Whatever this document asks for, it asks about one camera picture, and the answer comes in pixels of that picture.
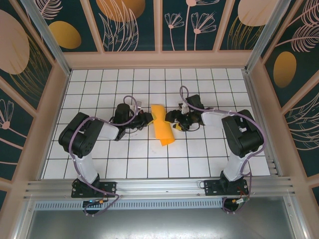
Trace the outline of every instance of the white tile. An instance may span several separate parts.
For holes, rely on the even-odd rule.
[[[167,107],[176,107],[178,108],[178,104],[182,102],[180,94],[170,93],[166,94],[166,106]]]
[[[44,178],[44,173],[45,173],[47,164],[48,164],[48,160],[46,160],[46,161],[44,162],[44,167],[43,167],[43,170],[42,170],[41,179]]]
[[[116,94],[131,94],[133,90],[133,81],[118,81]]]
[[[100,178],[105,178],[107,159],[93,159],[93,165]]]
[[[55,131],[55,136],[54,136],[54,140],[58,140],[60,137],[60,134],[62,133],[62,131],[64,131],[64,129],[67,127],[67,124],[58,124],[56,131]]]
[[[241,69],[231,69],[227,68],[228,78],[230,80],[242,80],[244,79]]]
[[[92,158],[108,158],[109,140],[96,141],[92,150]]]
[[[168,176],[170,178],[188,178],[188,160],[187,158],[169,158]]]
[[[217,98],[215,93],[200,93],[200,101],[205,107],[216,107]]]
[[[96,108],[99,95],[83,95],[81,108]]]
[[[88,116],[95,116],[95,113],[96,113],[96,109],[89,109],[89,108],[86,108],[86,109],[80,109],[81,113],[84,113]]]
[[[85,81],[88,70],[73,70],[70,81]]]
[[[189,130],[196,130],[198,128],[198,124],[194,123]],[[200,126],[200,128],[194,132],[186,132],[187,139],[192,139],[192,138],[205,138],[204,134],[204,126]]]
[[[228,75],[225,68],[212,68],[211,72],[213,73],[214,80],[228,80]]]
[[[148,81],[150,79],[149,69],[135,69],[134,81]]]
[[[148,81],[134,81],[133,93],[149,93],[149,82]]]
[[[59,123],[70,123],[78,112],[79,109],[63,109],[61,111]]]
[[[233,93],[236,106],[250,106],[250,100],[247,93]]]
[[[232,92],[247,92],[245,81],[231,80],[229,82]]]
[[[99,95],[98,108],[113,108],[115,95]]]
[[[63,108],[80,108],[82,95],[66,95]]]
[[[67,159],[51,159],[48,160],[44,179],[63,179]]]
[[[148,141],[147,140],[131,140],[129,144],[129,158],[147,158],[148,157]]]
[[[235,106],[232,93],[216,93],[218,106]]]
[[[253,109],[251,108],[251,106],[236,106],[237,112],[240,112],[242,110],[248,110],[251,113],[252,117],[255,119],[254,112],[253,112]]]
[[[100,94],[115,94],[117,82],[102,82]]]
[[[130,129],[130,134],[127,134],[130,139],[147,139],[149,132],[148,127],[144,127],[142,130]]]
[[[106,178],[126,178],[128,160],[109,159],[106,171]]]
[[[189,157],[207,157],[205,139],[188,139],[187,150]]]
[[[223,130],[213,126],[204,126],[205,138],[223,138]]]
[[[150,69],[150,81],[165,80],[165,69]]]
[[[198,81],[199,92],[215,92],[213,81]]]
[[[227,165],[228,159],[227,157],[213,157],[209,158],[209,168],[210,168],[210,176],[211,177],[220,177],[221,171]]]
[[[76,179],[77,176],[78,174],[75,171],[73,160],[69,159],[66,166],[64,179]]]
[[[225,141],[223,139],[207,139],[208,157],[227,156]]]
[[[155,139],[154,124],[149,125],[149,139]]]
[[[150,94],[150,106],[151,105],[163,105],[166,106],[165,94]]]
[[[149,158],[149,178],[167,178],[167,158]]]
[[[167,146],[162,146],[159,140],[149,140],[148,158],[167,157]]]
[[[150,81],[150,93],[165,93],[165,81]]]
[[[215,81],[215,90],[216,92],[231,92],[229,81]]]
[[[181,69],[182,80],[197,80],[196,69]]]
[[[119,70],[104,70],[102,81],[117,81]]]
[[[196,69],[197,79],[198,80],[212,80],[210,69]]]
[[[89,70],[86,81],[101,81],[103,70]]]
[[[67,95],[83,94],[85,82],[70,82]]]
[[[59,144],[58,141],[54,141],[52,144],[52,149],[50,152],[50,159],[60,158],[60,159],[67,159],[69,153],[65,152],[63,147]]]
[[[189,158],[190,177],[209,177],[208,158]]]
[[[270,176],[268,164],[264,156],[255,156],[249,159],[253,176]]]
[[[182,81],[182,85],[187,87],[188,92],[198,94],[197,81]]]
[[[129,141],[110,141],[109,158],[128,158]]]
[[[187,157],[186,140],[177,139],[168,145],[168,157]]]
[[[134,69],[121,69],[119,70],[119,81],[132,81]]]
[[[128,162],[127,178],[147,178],[148,176],[148,159],[147,158],[130,158]]]
[[[230,156],[231,150],[230,150],[230,148],[229,148],[228,141],[227,141],[226,138],[224,139],[224,141],[225,141],[227,156]]]
[[[84,94],[98,94],[100,92],[101,82],[85,82]]]
[[[175,139],[186,139],[186,133],[183,131],[179,131],[175,128],[171,129],[173,131],[173,135]]]
[[[166,80],[180,80],[180,69],[165,69]]]
[[[167,93],[179,93],[181,87],[181,81],[166,81]]]
[[[145,112],[147,112],[148,110],[147,108],[149,107],[149,95],[148,94],[133,94],[133,97],[135,98],[135,100],[142,102],[142,109]]]
[[[97,118],[109,121],[113,116],[113,109],[97,109],[95,116]]]
[[[115,96],[115,108],[118,106],[118,104],[123,103],[124,97],[127,96],[128,94],[116,94]],[[125,103],[128,105],[131,105],[133,103],[132,99],[126,98]]]
[[[225,106],[225,107],[218,107],[221,111],[226,111],[227,114],[229,111],[236,112],[236,108],[234,106]]]

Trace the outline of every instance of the floral line drawing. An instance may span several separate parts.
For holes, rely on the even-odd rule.
[[[116,21],[108,17],[105,19],[99,14],[104,26],[103,46],[107,51],[128,51],[131,47],[134,47],[135,51],[139,43],[139,28],[134,13],[122,2],[124,12],[122,14],[118,4],[114,0],[110,2],[112,6],[108,6],[104,0],[100,1],[104,12],[111,16],[110,18],[116,19]]]
[[[165,21],[169,27],[171,46],[173,48],[173,51],[175,51],[171,30],[173,28],[184,26],[184,22],[182,21],[182,17],[180,16],[180,13],[179,14],[173,13],[171,16],[169,13],[167,13],[164,16],[165,16]]]
[[[290,128],[294,141],[302,143],[302,147],[296,145],[297,149],[319,148],[319,93],[303,106],[289,110],[286,121],[288,126],[298,126],[298,129]]]
[[[14,103],[12,103],[11,101],[8,101],[8,103],[6,105],[4,99],[0,100],[0,129],[11,130],[12,132],[18,134],[19,136],[26,138],[25,135],[10,128],[10,122],[12,119],[13,110],[14,110]],[[21,150],[23,149],[23,147],[15,144],[15,143],[9,142],[3,138],[0,138],[0,141],[4,142],[10,146],[16,147],[18,149],[21,149]]]
[[[319,43],[319,0],[307,0],[303,13],[288,26],[300,18],[304,25],[296,30],[290,40],[278,43],[275,47],[290,42],[295,52],[310,52],[310,49],[315,48]]]
[[[194,40],[194,51],[196,51],[196,39],[197,35],[201,33],[212,32],[216,30],[214,14],[203,13],[200,18],[198,18],[198,13],[193,13],[191,15],[191,23],[193,25],[195,40]]]
[[[187,7],[187,14],[186,14],[186,24],[185,24],[185,51],[187,51],[187,27],[188,27],[188,17],[189,17],[189,11],[192,6],[197,5],[211,5],[218,3],[219,0],[186,0]]]

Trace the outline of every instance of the teal wallpaper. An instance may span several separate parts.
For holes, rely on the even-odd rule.
[[[8,0],[0,4],[0,34],[0,76],[37,109],[52,65]]]
[[[225,1],[163,0],[163,51],[212,50]]]
[[[319,2],[305,0],[265,63],[282,107],[319,70],[318,43]]]
[[[97,51],[79,0],[34,0],[34,2],[63,52]]]
[[[0,177],[11,180],[33,117],[0,90]]]
[[[90,0],[104,51],[155,51],[153,0]]]

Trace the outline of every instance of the leaf illustration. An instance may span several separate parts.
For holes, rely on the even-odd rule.
[[[106,51],[128,51],[132,47],[135,51],[139,42],[139,29],[134,13],[123,2],[122,8],[114,0],[110,0],[109,4],[103,0],[100,2],[109,16],[105,19],[99,14],[104,26],[103,46]]]
[[[319,42],[319,25],[299,27],[290,41],[294,51],[310,52]]]
[[[307,0],[301,19],[307,26],[319,23],[319,0]]]
[[[61,0],[35,0],[35,4],[42,17],[48,20],[53,20],[63,8]]]

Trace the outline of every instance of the purple cable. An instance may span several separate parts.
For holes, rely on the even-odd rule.
[[[127,122],[125,122],[125,123],[111,123],[111,122],[109,122],[109,121],[106,121],[106,120],[104,120],[104,119],[99,119],[99,118],[97,118],[97,117],[88,117],[88,118],[86,118],[86,119],[77,127],[77,129],[75,130],[74,134],[73,134],[72,137],[71,137],[70,144],[69,144],[69,154],[71,155],[71,158],[73,159],[73,164],[74,164],[75,171],[76,171],[77,174],[80,176],[80,178],[82,179],[82,181],[83,181],[85,184],[87,184],[90,188],[94,189],[94,190],[97,191],[97,192],[103,193],[104,195],[117,196],[117,198],[116,198],[113,202],[111,202],[105,209],[100,210],[100,211],[98,211],[98,212],[95,213],[95,214],[88,214],[87,211],[86,211],[86,209],[87,209],[89,206],[95,204],[95,202],[94,202],[94,203],[91,203],[91,204],[88,204],[88,205],[84,208],[84,213],[85,213],[86,216],[89,216],[89,215],[90,215],[91,217],[94,217],[94,216],[98,216],[99,214],[104,213],[106,210],[108,210],[108,209],[120,198],[120,195],[118,195],[118,194],[116,194],[116,193],[109,193],[109,192],[102,191],[102,190],[100,190],[100,189],[98,189],[98,188],[92,186],[88,181],[86,181],[86,179],[81,175],[80,170],[79,170],[78,166],[76,165],[75,156],[74,156],[74,154],[72,153],[72,144],[73,144],[73,141],[74,141],[74,139],[75,139],[76,134],[80,131],[80,128],[81,128],[87,121],[89,121],[89,120],[100,120],[100,121],[103,121],[104,123],[108,123],[108,124],[113,125],[113,126],[124,126],[124,125],[127,125],[127,124],[129,124],[130,122],[132,122],[132,121],[134,120],[134,118],[136,117],[136,115],[138,114],[138,111],[139,111],[139,109],[138,109],[138,102],[137,102],[137,100],[136,100],[134,97],[132,97],[132,96],[125,96],[124,99],[123,99],[123,102],[124,102],[124,103],[125,103],[125,99],[126,99],[127,97],[130,97],[130,98],[134,101],[134,103],[135,103],[135,112],[134,112],[133,117],[132,117],[129,121],[127,121]]]
[[[184,98],[183,96],[183,88],[186,90],[186,93],[187,93],[187,97],[189,96],[189,91],[188,91],[188,88],[186,86],[181,86],[180,89],[179,89],[179,94],[180,94],[180,97],[181,99],[183,100],[183,102],[185,104],[188,105],[188,107],[194,109],[194,110],[197,110],[197,111],[202,111],[202,112],[217,112],[217,113],[221,113],[221,114],[227,114],[227,115],[235,115],[235,116],[239,116],[241,118],[244,118],[246,120],[248,120],[249,122],[251,122],[261,133],[263,139],[264,139],[264,143],[263,143],[263,146],[260,150],[256,151],[256,152],[253,152],[252,154],[248,155],[248,157],[246,158],[246,160],[244,161],[243,165],[241,166],[241,169],[240,169],[240,173],[243,175],[243,176],[250,176],[249,178],[249,193],[248,193],[248,197],[250,196],[250,192],[251,192],[251,182],[252,182],[252,173],[249,172],[247,174],[243,174],[243,171],[244,171],[244,168],[248,162],[248,160],[252,157],[254,157],[255,155],[261,153],[262,151],[264,151],[264,149],[266,148],[266,145],[267,145],[267,142],[266,142],[266,134],[264,133],[263,129],[255,122],[253,121],[251,118],[247,117],[247,116],[244,116],[240,113],[237,113],[237,112],[232,112],[232,111],[222,111],[222,110],[216,110],[216,109],[209,109],[209,110],[203,110],[203,109],[200,109],[200,108],[197,108],[195,106],[192,106],[191,104],[189,104],[186,99]],[[223,211],[225,212],[231,212],[229,209],[225,208],[224,207],[224,204],[225,204],[225,201],[226,201],[227,197],[223,198],[223,203],[222,203],[222,209]]]

